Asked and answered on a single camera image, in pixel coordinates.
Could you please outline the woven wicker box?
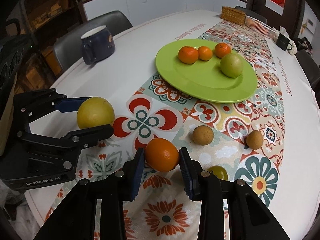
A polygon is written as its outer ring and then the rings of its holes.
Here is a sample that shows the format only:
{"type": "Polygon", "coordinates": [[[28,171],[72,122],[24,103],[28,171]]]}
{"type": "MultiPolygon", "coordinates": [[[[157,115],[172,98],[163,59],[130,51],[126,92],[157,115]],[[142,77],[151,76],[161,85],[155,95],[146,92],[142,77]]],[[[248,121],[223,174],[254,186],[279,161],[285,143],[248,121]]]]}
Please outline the woven wicker box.
{"type": "Polygon", "coordinates": [[[246,13],[235,8],[222,7],[220,18],[238,25],[244,25],[246,13]]]}

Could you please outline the grey chair left near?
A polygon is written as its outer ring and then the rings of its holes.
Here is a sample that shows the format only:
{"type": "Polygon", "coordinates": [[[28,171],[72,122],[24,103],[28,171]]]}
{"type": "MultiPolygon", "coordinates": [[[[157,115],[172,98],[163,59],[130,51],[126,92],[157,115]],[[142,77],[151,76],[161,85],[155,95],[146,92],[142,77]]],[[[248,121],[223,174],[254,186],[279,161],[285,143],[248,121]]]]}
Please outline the grey chair left near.
{"type": "Polygon", "coordinates": [[[113,37],[132,28],[119,10],[89,20],[59,38],[54,46],[55,57],[63,70],[84,59],[87,65],[111,56],[115,51],[113,37]]]}

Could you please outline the small green fruit right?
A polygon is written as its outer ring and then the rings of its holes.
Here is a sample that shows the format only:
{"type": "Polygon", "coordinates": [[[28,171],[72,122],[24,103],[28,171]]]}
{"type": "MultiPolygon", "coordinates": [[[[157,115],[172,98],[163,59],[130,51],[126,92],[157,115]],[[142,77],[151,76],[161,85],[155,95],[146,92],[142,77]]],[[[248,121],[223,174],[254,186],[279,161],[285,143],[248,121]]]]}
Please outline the small green fruit right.
{"type": "Polygon", "coordinates": [[[208,168],[207,171],[212,173],[213,175],[215,175],[220,180],[226,180],[226,181],[228,180],[227,171],[222,166],[215,165],[215,166],[212,166],[212,167],[208,168]]]}

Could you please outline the dark blue mug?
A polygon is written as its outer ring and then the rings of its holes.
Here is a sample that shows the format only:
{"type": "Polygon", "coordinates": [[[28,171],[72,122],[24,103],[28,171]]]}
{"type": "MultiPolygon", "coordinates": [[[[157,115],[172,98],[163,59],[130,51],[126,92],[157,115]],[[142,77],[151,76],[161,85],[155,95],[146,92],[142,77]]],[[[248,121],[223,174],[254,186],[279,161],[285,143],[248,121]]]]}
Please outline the dark blue mug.
{"type": "Polygon", "coordinates": [[[81,37],[81,54],[85,64],[90,65],[111,56],[115,50],[112,34],[106,25],[93,28],[81,37]]]}

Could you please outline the grey chair right far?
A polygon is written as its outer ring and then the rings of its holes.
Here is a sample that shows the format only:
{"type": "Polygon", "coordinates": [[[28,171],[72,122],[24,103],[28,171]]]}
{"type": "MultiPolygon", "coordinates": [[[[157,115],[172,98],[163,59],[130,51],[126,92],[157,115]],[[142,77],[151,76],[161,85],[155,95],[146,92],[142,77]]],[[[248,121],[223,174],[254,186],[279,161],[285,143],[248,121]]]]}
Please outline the grey chair right far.
{"type": "Polygon", "coordinates": [[[319,83],[319,66],[310,56],[310,54],[302,49],[296,54],[296,58],[301,65],[312,89],[315,89],[319,83]]]}

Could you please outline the yellow pomelo fruit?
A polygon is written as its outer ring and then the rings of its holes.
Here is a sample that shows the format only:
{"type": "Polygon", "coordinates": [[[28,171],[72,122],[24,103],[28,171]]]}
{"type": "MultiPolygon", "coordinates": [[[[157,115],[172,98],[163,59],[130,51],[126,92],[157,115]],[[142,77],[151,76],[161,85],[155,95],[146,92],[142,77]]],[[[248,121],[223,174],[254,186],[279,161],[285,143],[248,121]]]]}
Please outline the yellow pomelo fruit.
{"type": "Polygon", "coordinates": [[[83,102],[77,112],[80,129],[101,125],[113,125],[115,119],[112,105],[104,98],[92,97],[83,102]]]}

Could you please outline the near mandarin orange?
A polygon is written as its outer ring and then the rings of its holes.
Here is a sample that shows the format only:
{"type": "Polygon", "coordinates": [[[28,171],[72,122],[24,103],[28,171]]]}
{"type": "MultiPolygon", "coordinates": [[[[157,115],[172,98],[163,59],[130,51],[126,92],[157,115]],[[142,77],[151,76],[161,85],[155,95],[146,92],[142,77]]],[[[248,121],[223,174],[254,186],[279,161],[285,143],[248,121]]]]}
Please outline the near mandarin orange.
{"type": "Polygon", "coordinates": [[[178,52],[178,58],[185,64],[193,64],[199,58],[197,49],[190,46],[183,46],[178,52]]]}

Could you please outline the green plate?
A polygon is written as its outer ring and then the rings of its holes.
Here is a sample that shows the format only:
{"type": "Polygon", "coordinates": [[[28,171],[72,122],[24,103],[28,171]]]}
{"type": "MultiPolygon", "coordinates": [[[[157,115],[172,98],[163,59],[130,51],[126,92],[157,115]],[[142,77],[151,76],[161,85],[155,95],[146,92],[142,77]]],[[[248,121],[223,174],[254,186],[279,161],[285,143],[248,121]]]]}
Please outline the green plate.
{"type": "Polygon", "coordinates": [[[178,51],[183,46],[214,49],[216,43],[200,39],[183,39],[163,46],[157,53],[155,65],[160,76],[172,87],[195,98],[217,103],[236,103],[250,98],[258,84],[252,65],[239,53],[244,66],[237,78],[225,76],[220,70],[220,59],[213,56],[209,61],[197,60],[185,64],[178,59],[178,51]]]}

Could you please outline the brown kiwi fruit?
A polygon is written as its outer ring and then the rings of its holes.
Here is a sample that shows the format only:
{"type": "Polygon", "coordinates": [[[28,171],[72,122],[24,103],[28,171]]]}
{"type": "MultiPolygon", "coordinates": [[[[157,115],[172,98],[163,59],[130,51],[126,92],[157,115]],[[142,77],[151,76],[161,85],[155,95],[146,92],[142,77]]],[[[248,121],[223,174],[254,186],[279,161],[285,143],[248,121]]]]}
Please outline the brown kiwi fruit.
{"type": "Polygon", "coordinates": [[[252,150],[257,150],[263,145],[263,136],[260,131],[253,130],[246,138],[246,144],[252,150]]]}
{"type": "Polygon", "coordinates": [[[205,125],[197,126],[192,133],[193,142],[197,145],[205,146],[210,144],[214,139],[213,130],[205,125]]]}

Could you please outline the middle small mandarin orange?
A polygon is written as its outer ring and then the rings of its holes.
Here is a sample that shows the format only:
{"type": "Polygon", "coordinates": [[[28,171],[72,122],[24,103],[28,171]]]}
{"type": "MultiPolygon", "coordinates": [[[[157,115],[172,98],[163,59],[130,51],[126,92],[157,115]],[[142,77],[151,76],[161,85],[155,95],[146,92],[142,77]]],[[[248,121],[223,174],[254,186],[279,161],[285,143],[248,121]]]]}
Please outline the middle small mandarin orange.
{"type": "Polygon", "coordinates": [[[199,47],[197,51],[201,61],[209,61],[213,57],[213,51],[206,46],[199,47]]]}

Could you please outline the green apple on plate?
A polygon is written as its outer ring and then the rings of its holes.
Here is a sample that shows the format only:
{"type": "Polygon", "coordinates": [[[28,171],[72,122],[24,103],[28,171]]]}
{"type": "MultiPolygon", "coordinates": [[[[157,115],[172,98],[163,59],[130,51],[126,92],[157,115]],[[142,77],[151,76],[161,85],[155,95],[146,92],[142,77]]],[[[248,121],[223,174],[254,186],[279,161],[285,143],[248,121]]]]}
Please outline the green apple on plate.
{"type": "Polygon", "coordinates": [[[227,77],[237,78],[244,69],[242,60],[238,54],[227,54],[220,61],[220,69],[227,77]]]}

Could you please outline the large orange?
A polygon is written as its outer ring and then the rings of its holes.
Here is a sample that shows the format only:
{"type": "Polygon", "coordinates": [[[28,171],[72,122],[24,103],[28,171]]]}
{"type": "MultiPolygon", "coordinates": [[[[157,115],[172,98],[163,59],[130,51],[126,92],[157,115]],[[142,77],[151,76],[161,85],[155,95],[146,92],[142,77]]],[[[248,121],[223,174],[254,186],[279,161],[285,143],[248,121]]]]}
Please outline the large orange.
{"type": "Polygon", "coordinates": [[[169,172],[178,165],[179,152],[170,141],[155,138],[145,148],[145,160],[154,170],[169,172]]]}

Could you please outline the patterned table runner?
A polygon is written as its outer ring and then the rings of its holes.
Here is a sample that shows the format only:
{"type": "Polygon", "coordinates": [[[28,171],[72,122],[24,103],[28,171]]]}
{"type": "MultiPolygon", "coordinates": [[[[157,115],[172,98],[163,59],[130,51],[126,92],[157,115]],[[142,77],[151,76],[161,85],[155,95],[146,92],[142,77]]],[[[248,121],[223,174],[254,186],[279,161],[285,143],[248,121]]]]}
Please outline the patterned table runner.
{"type": "MultiPolygon", "coordinates": [[[[204,170],[228,181],[244,180],[265,205],[274,198],[284,151],[284,104],[274,60],[263,36],[221,21],[200,36],[223,42],[253,67],[257,88],[236,103],[206,102],[153,74],[127,101],[115,134],[80,156],[76,179],[97,182],[119,170],[139,147],[164,138],[185,147],[204,170]]],[[[144,168],[138,196],[124,203],[128,239],[197,239],[201,203],[185,193],[179,168],[144,168]]]]}

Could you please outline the black mug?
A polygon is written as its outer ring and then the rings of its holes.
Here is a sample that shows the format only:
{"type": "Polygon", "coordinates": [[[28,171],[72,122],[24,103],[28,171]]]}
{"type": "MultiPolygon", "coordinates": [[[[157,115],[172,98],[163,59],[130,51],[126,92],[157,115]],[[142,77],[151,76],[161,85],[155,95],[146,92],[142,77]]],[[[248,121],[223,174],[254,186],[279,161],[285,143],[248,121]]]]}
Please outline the black mug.
{"type": "Polygon", "coordinates": [[[276,45],[281,48],[283,51],[285,50],[291,50],[292,44],[290,43],[289,38],[284,36],[283,34],[279,33],[276,41],[276,45]]]}

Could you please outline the grey chair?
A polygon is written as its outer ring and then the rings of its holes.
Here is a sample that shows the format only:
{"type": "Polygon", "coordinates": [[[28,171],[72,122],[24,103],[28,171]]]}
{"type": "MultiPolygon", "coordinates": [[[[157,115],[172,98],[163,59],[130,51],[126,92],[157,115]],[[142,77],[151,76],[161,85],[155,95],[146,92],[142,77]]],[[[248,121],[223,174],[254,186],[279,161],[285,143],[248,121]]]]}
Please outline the grey chair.
{"type": "Polygon", "coordinates": [[[132,28],[119,10],[89,20],[59,38],[54,46],[55,57],[63,70],[84,59],[87,65],[111,56],[115,51],[113,37],[132,28]]]}
{"type": "Polygon", "coordinates": [[[296,54],[296,58],[301,65],[312,89],[315,89],[319,83],[319,66],[310,56],[310,54],[302,49],[296,54]]]}

